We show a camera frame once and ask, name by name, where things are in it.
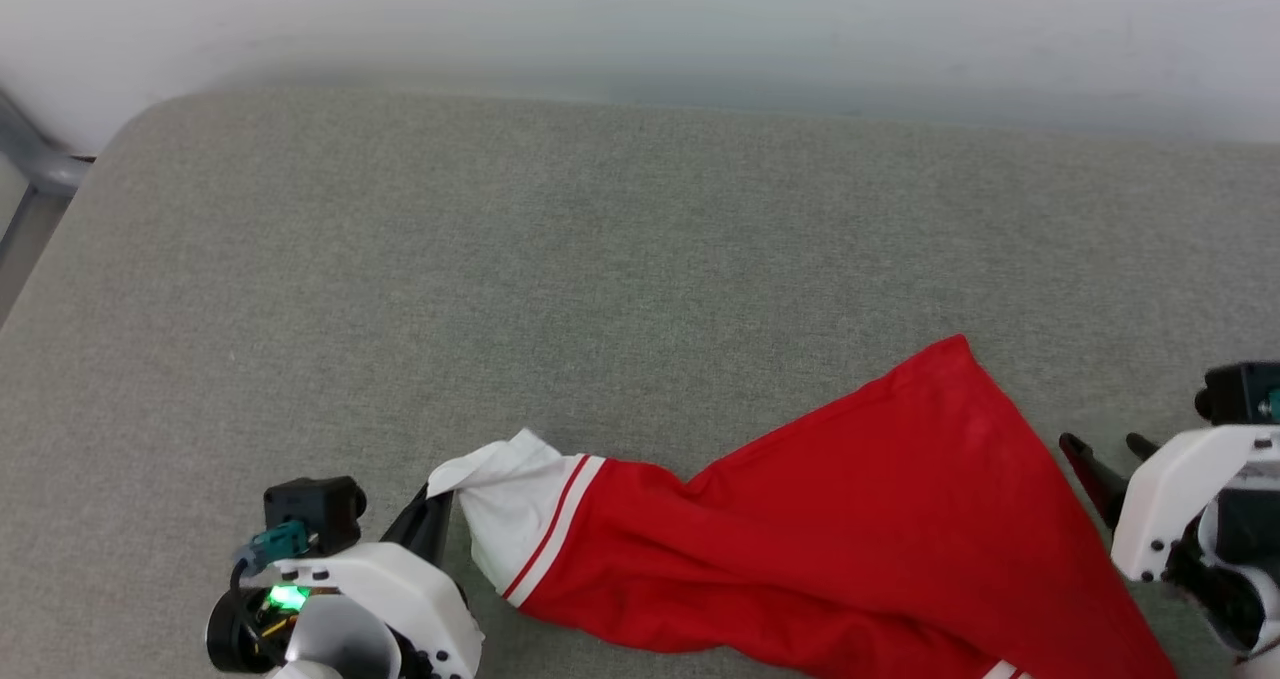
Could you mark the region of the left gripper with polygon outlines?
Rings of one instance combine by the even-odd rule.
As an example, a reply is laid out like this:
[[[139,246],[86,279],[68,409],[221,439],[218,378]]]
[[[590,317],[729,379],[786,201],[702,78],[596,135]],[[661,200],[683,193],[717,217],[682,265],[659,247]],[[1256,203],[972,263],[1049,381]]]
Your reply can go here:
[[[453,506],[452,491],[429,496],[424,486],[383,534],[435,568],[443,568]],[[233,582],[207,620],[207,656],[221,673],[266,674],[285,665],[292,632],[311,589]]]

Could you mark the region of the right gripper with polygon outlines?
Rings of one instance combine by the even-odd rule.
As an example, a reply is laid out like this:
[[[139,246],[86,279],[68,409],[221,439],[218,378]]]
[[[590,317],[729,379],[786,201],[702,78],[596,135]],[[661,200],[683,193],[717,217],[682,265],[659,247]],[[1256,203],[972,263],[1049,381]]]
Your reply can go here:
[[[1126,447],[1139,462],[1161,445],[1132,432]],[[1079,437],[1062,433],[1059,448],[1108,530],[1123,512],[1128,479],[1100,461]],[[1165,580],[1204,614],[1235,655],[1262,655],[1277,643],[1279,495],[1225,489],[1170,550]]]

